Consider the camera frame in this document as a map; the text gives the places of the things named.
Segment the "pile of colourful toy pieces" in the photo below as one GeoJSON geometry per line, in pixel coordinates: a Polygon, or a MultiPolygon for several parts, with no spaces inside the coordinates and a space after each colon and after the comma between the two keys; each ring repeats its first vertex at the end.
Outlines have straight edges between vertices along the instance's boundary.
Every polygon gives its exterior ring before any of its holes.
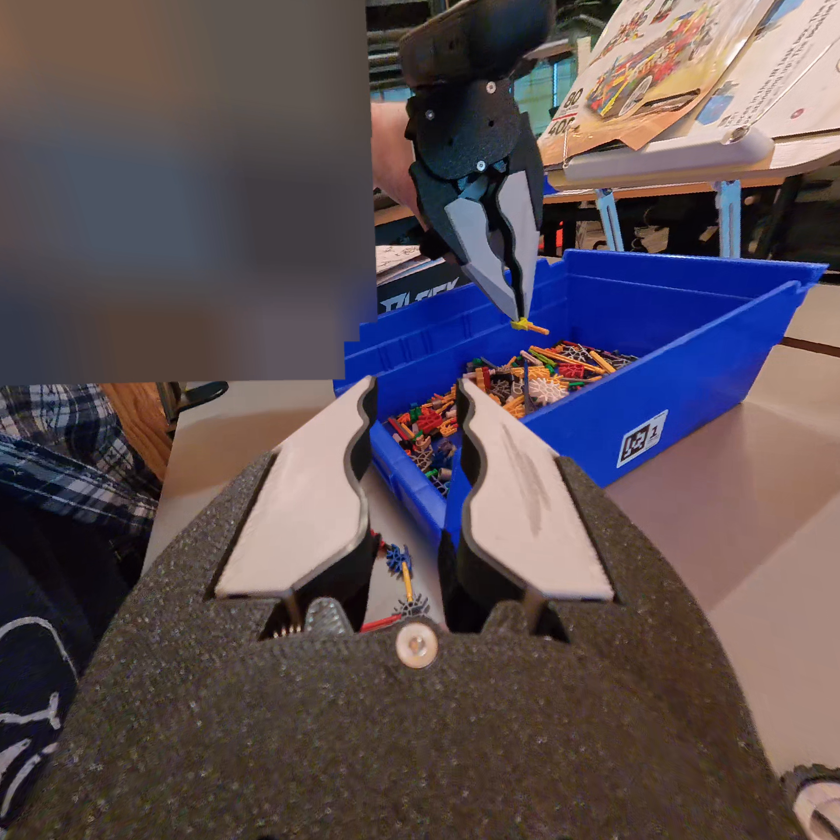
{"type": "MultiPolygon", "coordinates": [[[[521,421],[636,361],[629,353],[562,340],[545,348],[531,345],[503,365],[476,357],[465,364],[461,379],[521,421]]],[[[448,496],[459,448],[456,393],[457,384],[452,384],[384,422],[387,433],[442,498],[448,496]]]]}

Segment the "person's left hand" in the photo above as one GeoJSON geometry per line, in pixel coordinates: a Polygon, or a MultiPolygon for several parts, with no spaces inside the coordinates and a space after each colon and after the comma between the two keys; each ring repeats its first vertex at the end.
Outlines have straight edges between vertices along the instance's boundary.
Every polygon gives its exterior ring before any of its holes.
{"type": "Polygon", "coordinates": [[[413,143],[406,137],[408,114],[404,102],[371,102],[371,159],[373,187],[408,208],[423,230],[417,190],[410,175],[415,162],[413,143]]]}

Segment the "colourful spoked wheel model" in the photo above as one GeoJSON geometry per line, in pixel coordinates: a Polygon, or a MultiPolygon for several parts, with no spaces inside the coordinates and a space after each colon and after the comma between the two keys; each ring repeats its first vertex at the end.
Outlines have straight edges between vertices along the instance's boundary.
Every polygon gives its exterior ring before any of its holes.
{"type": "Polygon", "coordinates": [[[413,558],[406,545],[387,542],[371,528],[374,566],[361,634],[380,631],[396,623],[431,616],[427,593],[414,583],[413,558]]]}

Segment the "blue bin with toy pieces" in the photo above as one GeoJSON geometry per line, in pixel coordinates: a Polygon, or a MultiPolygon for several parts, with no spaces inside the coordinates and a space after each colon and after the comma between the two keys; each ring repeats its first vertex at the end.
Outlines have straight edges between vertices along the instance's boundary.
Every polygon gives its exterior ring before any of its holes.
{"type": "MultiPolygon", "coordinates": [[[[740,404],[824,264],[568,250],[537,265],[532,320],[557,343],[636,357],[524,424],[607,487],[740,404]]],[[[374,466],[438,546],[447,499],[393,440],[389,418],[446,393],[468,362],[507,362],[539,336],[512,329],[473,285],[394,308],[345,344],[336,396],[377,377],[374,466]]]]}

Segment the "colourful toy car model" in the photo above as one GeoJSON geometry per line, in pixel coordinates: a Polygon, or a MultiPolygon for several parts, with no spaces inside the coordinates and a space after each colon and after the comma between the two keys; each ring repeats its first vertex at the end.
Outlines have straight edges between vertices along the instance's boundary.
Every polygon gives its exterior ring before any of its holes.
{"type": "Polygon", "coordinates": [[[780,779],[788,802],[808,839],[839,839],[839,769],[797,765],[780,779]]]}

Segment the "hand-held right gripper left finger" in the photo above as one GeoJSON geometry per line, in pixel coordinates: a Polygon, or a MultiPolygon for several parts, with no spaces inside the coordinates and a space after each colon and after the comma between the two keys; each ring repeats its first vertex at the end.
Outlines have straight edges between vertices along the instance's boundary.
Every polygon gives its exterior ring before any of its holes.
{"type": "Polygon", "coordinates": [[[376,410],[366,376],[272,450],[215,598],[273,599],[303,615],[323,596],[365,614],[376,548],[361,478],[376,410]]]}

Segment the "black box with white print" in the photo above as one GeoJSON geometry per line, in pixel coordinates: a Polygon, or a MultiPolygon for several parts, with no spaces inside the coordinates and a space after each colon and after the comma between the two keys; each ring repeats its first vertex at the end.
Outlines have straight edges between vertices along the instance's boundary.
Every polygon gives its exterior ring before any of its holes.
{"type": "Polygon", "coordinates": [[[409,259],[376,277],[377,316],[467,286],[461,268],[445,259],[409,259]]]}

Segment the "dark printed shirt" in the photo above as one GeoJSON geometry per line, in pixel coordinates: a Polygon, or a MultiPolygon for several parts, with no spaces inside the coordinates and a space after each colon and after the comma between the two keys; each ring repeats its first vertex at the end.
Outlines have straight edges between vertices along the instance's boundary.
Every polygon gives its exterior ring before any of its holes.
{"type": "Polygon", "coordinates": [[[149,536],[2,497],[1,826],[25,808],[149,536]]]}

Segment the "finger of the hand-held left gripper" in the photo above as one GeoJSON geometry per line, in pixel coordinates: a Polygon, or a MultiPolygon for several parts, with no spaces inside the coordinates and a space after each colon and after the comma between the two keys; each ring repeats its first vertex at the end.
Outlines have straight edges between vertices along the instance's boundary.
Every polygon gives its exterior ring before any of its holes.
{"type": "Polygon", "coordinates": [[[529,320],[538,257],[538,223],[525,171],[509,174],[504,180],[497,192],[497,207],[516,304],[512,319],[529,320]]]}
{"type": "Polygon", "coordinates": [[[445,207],[464,258],[465,275],[508,318],[517,318],[515,293],[506,282],[501,258],[490,246],[489,223],[480,202],[458,197],[445,207]]]}

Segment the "toy box with car picture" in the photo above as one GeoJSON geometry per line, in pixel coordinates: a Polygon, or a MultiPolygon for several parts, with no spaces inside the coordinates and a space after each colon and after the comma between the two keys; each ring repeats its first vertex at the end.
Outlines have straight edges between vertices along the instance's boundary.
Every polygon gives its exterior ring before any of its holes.
{"type": "Polygon", "coordinates": [[[763,169],[838,136],[838,1],[622,2],[539,138],[542,163],[752,126],[763,169]]]}

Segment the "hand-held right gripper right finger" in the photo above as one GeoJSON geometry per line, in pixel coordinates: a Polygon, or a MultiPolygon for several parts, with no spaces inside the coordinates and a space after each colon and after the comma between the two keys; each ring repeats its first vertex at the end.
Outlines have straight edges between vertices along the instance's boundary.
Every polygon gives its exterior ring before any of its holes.
{"type": "Polygon", "coordinates": [[[559,454],[477,384],[458,383],[458,588],[484,612],[519,602],[536,624],[549,602],[615,598],[559,454]]]}

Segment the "wooden post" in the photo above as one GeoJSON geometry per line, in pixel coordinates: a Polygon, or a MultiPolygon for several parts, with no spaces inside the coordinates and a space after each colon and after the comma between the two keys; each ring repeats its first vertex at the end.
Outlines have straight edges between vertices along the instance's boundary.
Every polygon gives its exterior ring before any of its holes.
{"type": "Polygon", "coordinates": [[[143,462],[163,482],[172,456],[172,437],[157,384],[102,383],[122,429],[143,462]]]}

